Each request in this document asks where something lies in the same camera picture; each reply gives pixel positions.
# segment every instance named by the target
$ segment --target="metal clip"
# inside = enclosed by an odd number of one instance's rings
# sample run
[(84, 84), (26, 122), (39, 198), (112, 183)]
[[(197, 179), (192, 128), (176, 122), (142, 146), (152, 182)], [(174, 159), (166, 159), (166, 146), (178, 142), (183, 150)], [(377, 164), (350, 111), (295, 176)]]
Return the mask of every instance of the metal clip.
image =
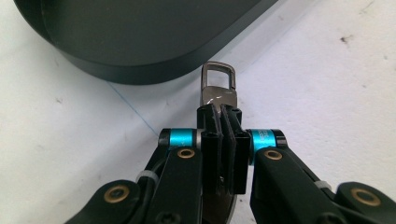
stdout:
[[(217, 86), (207, 86), (207, 71), (223, 72), (229, 77), (229, 89)], [(201, 78), (201, 105), (213, 104), (220, 113), (220, 105), (237, 107), (235, 90), (235, 70), (226, 63), (207, 62), (202, 67)]]

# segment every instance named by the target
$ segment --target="white surface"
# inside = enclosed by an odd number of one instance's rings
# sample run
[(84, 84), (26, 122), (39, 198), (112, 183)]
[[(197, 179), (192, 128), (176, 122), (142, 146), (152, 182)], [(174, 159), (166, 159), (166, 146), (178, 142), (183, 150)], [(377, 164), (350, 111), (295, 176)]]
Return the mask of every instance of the white surface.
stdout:
[[(0, 223), (65, 222), (105, 183), (134, 180), (162, 128), (194, 127), (199, 69), (107, 83), (0, 2)], [(396, 200), (396, 2), (319, 1), (304, 13), (305, 2), (261, 17), (213, 58), (237, 72), (243, 127), (281, 129), (334, 189), (359, 181)], [(233, 223), (254, 222), (248, 197)]]

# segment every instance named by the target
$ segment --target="brass screw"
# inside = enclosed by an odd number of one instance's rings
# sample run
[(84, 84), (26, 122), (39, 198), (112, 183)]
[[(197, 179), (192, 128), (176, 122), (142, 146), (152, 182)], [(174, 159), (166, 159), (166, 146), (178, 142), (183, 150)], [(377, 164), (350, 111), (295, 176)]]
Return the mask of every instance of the brass screw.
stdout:
[(350, 190), (350, 193), (352, 194), (352, 197), (360, 203), (364, 203), (369, 206), (379, 206), (381, 204), (381, 200), (367, 189), (354, 188)]
[(108, 189), (105, 193), (107, 203), (119, 203), (128, 197), (129, 189), (125, 185), (117, 185)]
[(282, 159), (282, 154), (280, 154), (279, 152), (277, 152), (275, 150), (265, 150), (264, 155), (266, 158), (273, 160), (273, 161), (279, 161), (280, 159)]
[(177, 155), (182, 158), (182, 159), (189, 159), (192, 158), (195, 155), (194, 150), (189, 149), (189, 148), (183, 148), (178, 151)]

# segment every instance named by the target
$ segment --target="white table surface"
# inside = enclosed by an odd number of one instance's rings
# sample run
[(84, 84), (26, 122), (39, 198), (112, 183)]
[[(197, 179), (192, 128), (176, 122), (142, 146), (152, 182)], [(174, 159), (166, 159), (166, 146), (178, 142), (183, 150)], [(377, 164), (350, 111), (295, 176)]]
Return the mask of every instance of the white table surface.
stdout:
[[(105, 183), (134, 180), (162, 128), (195, 127), (199, 69), (108, 83), (0, 3), (0, 223), (63, 223)], [(212, 60), (236, 70), (244, 128), (281, 129), (333, 189), (359, 181), (396, 200), (396, 1), (287, 1)], [(254, 222), (248, 198), (233, 223)]]

